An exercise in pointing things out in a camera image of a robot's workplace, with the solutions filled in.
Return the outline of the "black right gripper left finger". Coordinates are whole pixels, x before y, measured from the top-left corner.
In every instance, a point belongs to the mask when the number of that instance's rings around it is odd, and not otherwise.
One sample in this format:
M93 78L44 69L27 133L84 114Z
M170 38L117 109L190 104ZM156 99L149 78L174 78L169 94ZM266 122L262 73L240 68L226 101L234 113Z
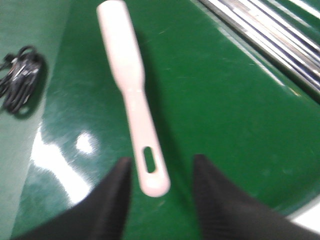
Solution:
M120 158L79 203L19 240L120 240L131 197L132 159Z

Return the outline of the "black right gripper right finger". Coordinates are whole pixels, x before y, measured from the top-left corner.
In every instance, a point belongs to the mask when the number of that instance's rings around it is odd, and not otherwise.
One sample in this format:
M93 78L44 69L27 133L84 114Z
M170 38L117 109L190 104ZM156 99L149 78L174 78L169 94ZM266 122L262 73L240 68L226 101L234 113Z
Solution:
M203 154L193 160L193 198L205 240L318 240L231 182Z

